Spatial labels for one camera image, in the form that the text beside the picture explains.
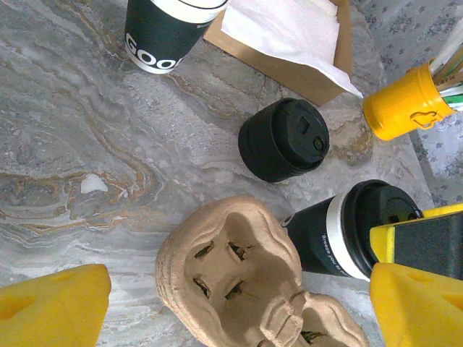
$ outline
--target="marble table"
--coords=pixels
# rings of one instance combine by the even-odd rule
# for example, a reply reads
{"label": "marble table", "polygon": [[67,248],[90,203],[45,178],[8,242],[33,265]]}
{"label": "marble table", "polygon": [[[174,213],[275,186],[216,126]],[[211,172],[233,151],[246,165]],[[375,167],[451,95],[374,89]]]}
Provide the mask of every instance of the marble table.
{"label": "marble table", "polygon": [[[346,93],[319,108],[331,135],[321,167],[260,181],[240,159],[239,127],[297,96],[202,41],[169,75],[141,71],[124,52],[125,7],[0,2],[0,286],[103,263],[113,288],[99,346],[201,346],[153,278],[157,249],[201,205],[250,194],[283,218],[383,179],[432,207],[408,136],[376,139],[361,100]],[[355,5],[352,23],[353,83],[371,93],[385,74]],[[91,173],[102,190],[81,190]],[[338,298],[372,346],[383,344],[366,282],[305,273],[304,284]]]}

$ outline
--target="cup lid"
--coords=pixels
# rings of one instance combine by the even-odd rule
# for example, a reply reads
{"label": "cup lid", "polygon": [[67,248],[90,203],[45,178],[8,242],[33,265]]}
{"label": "cup lid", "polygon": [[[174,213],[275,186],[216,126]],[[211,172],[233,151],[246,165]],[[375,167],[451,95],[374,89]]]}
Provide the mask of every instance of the cup lid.
{"label": "cup lid", "polygon": [[307,101],[285,98],[249,118],[239,131],[238,145],[257,177],[279,182],[321,164],[329,149],[328,128]]}
{"label": "cup lid", "polygon": [[370,245],[370,229],[421,218],[415,201],[402,189],[380,180],[355,185],[344,201],[344,236],[352,259],[368,277],[378,261]]}

